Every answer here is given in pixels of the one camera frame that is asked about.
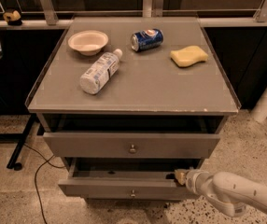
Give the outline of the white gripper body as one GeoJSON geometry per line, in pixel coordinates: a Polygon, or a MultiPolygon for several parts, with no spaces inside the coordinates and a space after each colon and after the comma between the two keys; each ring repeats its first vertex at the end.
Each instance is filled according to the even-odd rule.
{"type": "Polygon", "coordinates": [[[201,194],[201,187],[206,182],[210,174],[200,169],[189,170],[186,174],[186,188],[194,194],[201,194]]]}

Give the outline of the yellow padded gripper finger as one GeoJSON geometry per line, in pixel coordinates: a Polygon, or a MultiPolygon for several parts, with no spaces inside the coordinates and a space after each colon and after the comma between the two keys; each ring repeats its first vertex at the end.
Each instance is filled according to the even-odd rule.
{"type": "Polygon", "coordinates": [[[188,172],[185,169],[175,169],[175,179],[181,186],[185,184],[188,172]]]}

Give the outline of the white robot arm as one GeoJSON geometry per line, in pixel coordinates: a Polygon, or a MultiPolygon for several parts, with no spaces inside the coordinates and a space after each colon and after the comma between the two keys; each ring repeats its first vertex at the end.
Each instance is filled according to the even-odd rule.
{"type": "Polygon", "coordinates": [[[229,172],[212,175],[200,169],[177,169],[175,178],[188,191],[204,196],[228,217],[242,216],[247,205],[267,215],[267,187],[260,183],[229,172]]]}

